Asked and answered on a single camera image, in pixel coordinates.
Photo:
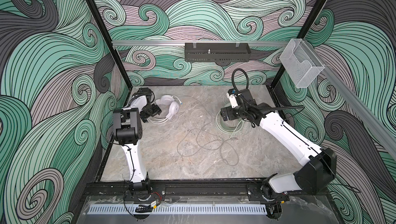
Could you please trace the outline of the white over-ear headphones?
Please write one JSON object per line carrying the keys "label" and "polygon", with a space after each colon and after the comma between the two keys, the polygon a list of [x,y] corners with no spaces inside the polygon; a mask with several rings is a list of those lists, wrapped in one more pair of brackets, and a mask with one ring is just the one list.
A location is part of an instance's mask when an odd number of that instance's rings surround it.
{"label": "white over-ear headphones", "polygon": [[168,113],[164,118],[149,118],[148,121],[152,124],[164,124],[167,121],[170,121],[173,116],[175,116],[180,108],[180,105],[182,105],[181,100],[177,96],[173,95],[163,95],[161,98],[155,100],[155,104],[159,105],[165,105],[168,106]]}

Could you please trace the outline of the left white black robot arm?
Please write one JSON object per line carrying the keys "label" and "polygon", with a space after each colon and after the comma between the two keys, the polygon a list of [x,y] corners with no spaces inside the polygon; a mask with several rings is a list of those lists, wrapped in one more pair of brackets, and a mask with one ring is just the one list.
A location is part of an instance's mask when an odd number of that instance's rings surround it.
{"label": "left white black robot arm", "polygon": [[144,166],[139,141],[143,123],[160,113],[154,103],[154,94],[134,96],[127,106],[114,110],[113,138],[122,147],[130,171],[128,188],[132,192],[150,192],[150,179]]}

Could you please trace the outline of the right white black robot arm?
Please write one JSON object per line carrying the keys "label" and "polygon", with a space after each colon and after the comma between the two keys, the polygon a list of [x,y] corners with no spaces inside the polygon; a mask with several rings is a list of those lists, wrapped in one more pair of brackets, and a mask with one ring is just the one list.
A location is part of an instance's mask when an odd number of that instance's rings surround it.
{"label": "right white black robot arm", "polygon": [[337,156],[323,149],[294,130],[270,106],[253,107],[235,95],[228,97],[230,105],[221,109],[224,121],[243,119],[274,136],[296,158],[302,168],[296,172],[275,175],[268,180],[270,193],[303,191],[315,195],[336,178]]}

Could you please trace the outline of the green over-ear headphones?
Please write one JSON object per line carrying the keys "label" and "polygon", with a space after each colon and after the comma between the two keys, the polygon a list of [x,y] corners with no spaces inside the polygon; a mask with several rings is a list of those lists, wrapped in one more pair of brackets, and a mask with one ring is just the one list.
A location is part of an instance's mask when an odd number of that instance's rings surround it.
{"label": "green over-ear headphones", "polygon": [[242,119],[238,119],[237,121],[238,121],[238,123],[235,127],[230,127],[225,123],[225,121],[221,117],[221,111],[219,111],[216,115],[216,126],[222,133],[225,133],[225,134],[231,135],[231,134],[237,133],[243,129],[244,121]]}

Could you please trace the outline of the black perforated wall tray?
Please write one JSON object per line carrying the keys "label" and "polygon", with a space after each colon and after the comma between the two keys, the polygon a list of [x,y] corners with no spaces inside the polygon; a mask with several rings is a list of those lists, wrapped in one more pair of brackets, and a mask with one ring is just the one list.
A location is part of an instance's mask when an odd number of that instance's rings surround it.
{"label": "black perforated wall tray", "polygon": [[251,49],[248,43],[185,43],[185,61],[187,62],[214,62],[232,63],[248,62]]}

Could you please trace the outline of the clear plastic wall bin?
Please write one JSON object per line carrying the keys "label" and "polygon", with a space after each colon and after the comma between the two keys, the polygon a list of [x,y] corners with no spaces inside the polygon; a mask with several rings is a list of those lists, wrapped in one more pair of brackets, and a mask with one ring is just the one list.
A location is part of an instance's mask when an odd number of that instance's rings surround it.
{"label": "clear plastic wall bin", "polygon": [[279,59],[298,89],[308,88],[324,70],[319,54],[304,39],[291,39]]}

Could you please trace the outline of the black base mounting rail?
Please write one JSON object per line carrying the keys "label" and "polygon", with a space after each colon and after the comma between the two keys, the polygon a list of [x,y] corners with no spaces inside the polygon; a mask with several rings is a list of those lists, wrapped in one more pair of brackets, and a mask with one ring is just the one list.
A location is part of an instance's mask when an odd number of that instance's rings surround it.
{"label": "black base mounting rail", "polygon": [[127,182],[96,182],[86,185],[83,194],[88,196],[119,196],[127,201],[144,202],[151,199],[175,201],[181,197],[242,197],[249,201],[280,202],[291,197],[312,199],[303,191],[273,193],[269,198],[269,184],[265,178],[201,179],[201,180],[151,180],[148,190],[133,191]]}

